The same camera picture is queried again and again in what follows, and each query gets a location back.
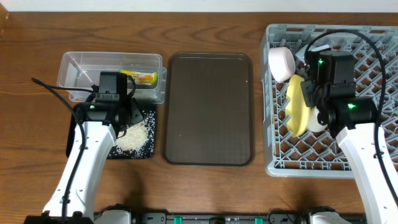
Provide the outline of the green snack wrapper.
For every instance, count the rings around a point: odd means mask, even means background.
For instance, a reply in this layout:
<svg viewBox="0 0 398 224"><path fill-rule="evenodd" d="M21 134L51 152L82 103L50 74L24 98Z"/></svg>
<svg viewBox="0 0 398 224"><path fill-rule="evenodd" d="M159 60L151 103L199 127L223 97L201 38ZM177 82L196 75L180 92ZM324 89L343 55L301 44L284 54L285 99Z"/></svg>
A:
<svg viewBox="0 0 398 224"><path fill-rule="evenodd" d="M158 79L158 72L137 72L129 70L119 70L119 72L131 76L138 85L154 85Z"/></svg>

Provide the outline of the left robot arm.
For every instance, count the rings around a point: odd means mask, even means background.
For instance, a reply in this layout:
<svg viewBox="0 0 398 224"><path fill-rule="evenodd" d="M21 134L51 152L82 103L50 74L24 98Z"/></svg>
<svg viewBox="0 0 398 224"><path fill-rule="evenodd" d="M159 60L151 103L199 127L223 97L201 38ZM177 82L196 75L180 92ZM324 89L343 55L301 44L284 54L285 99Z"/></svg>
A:
<svg viewBox="0 0 398 224"><path fill-rule="evenodd" d="M28 215L25 223L132 223L133 213L116 204L95 216L98 184L117 136L141 122L143 114L133 97L133 77L101 72L99 85L88 99L69 106L72 114L70 152L60 182L40 215Z"/></svg>

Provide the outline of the light blue bowl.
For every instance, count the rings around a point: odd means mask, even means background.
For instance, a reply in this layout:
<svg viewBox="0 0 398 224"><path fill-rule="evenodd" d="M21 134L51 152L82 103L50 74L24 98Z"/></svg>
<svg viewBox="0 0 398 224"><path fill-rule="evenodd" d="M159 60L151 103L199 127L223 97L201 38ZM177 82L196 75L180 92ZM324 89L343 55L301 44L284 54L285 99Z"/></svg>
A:
<svg viewBox="0 0 398 224"><path fill-rule="evenodd" d="M305 50L307 49L308 44L304 45L299 51L296 52L295 56L303 63L305 63ZM315 48L314 46L310 46L309 48L309 52L311 52L310 50Z"/></svg>

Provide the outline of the yellow plate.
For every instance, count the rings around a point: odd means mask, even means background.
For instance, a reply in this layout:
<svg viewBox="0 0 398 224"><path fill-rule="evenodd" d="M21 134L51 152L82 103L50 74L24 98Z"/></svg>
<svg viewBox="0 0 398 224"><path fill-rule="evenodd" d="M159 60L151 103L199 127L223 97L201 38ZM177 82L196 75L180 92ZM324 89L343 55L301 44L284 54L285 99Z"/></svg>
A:
<svg viewBox="0 0 398 224"><path fill-rule="evenodd" d="M285 114L290 116L286 125L288 131L292 132L293 137L300 136L306 131L311 112L311 108L306 106L302 93L301 83L303 81L303 77L293 75L289 80L286 92L286 98L289 102L285 107Z"/></svg>

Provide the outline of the white green cup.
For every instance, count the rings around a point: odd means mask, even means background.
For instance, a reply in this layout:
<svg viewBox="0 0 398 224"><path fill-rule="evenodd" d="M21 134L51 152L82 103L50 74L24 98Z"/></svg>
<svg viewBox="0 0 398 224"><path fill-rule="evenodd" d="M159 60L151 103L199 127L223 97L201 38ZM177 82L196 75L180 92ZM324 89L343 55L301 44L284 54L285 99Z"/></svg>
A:
<svg viewBox="0 0 398 224"><path fill-rule="evenodd" d="M307 123L307 130L313 133L319 133L326 129L327 125L321 125L318 122L319 110L317 107L313 107L310 111Z"/></svg>

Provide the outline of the wooden chopstick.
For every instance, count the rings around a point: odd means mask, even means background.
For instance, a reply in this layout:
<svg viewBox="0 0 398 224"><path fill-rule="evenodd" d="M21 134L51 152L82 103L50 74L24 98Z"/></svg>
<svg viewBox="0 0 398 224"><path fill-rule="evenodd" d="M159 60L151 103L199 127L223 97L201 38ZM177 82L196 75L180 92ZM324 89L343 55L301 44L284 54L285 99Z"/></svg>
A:
<svg viewBox="0 0 398 224"><path fill-rule="evenodd" d="M272 149L273 149L273 156L276 156L276 131L277 129L277 121L275 120L275 114L272 115Z"/></svg>

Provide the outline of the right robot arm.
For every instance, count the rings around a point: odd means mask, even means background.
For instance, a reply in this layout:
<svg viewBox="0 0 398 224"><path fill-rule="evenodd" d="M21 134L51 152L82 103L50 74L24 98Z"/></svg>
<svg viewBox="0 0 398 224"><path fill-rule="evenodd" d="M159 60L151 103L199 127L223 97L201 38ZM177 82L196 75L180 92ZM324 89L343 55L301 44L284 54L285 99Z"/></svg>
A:
<svg viewBox="0 0 398 224"><path fill-rule="evenodd" d="M354 57L347 51L305 54L309 78L302 82L308 107L319 110L318 122L336 139L354 174L368 223L397 223L397 171L388 153L384 130L376 123L371 97L356 96Z"/></svg>

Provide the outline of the white rice pile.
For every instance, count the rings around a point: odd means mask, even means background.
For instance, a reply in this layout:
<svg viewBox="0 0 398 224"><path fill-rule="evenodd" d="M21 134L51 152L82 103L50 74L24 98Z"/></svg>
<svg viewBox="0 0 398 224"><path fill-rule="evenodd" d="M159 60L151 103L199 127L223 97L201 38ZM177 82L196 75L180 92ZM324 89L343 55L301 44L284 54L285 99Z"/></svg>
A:
<svg viewBox="0 0 398 224"><path fill-rule="evenodd" d="M149 159L155 148L155 110L144 110L144 120L121 132L107 159Z"/></svg>

